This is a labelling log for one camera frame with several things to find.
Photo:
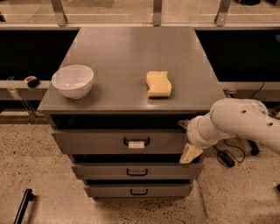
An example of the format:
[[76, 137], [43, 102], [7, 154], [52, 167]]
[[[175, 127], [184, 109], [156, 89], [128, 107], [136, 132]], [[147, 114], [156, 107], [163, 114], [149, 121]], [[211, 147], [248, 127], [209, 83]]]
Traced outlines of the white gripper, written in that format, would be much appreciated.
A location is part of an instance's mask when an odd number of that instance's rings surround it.
[[195, 158], [200, 156], [202, 149], [209, 148], [217, 144], [220, 140], [229, 139], [230, 134], [218, 130], [210, 119], [210, 115], [199, 115], [191, 121], [188, 119], [178, 121], [178, 125], [186, 130], [189, 143], [185, 145], [183, 154], [179, 162], [190, 164]]

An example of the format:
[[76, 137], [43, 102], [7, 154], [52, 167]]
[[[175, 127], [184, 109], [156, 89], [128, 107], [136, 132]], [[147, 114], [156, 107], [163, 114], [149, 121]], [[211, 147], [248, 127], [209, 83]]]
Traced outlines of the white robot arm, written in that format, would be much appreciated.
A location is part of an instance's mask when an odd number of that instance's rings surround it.
[[215, 102], [206, 115], [198, 115], [178, 124], [186, 130], [179, 162], [190, 164], [204, 149], [220, 140], [240, 137], [264, 145], [280, 154], [280, 121], [269, 116], [264, 104], [253, 99], [225, 98]]

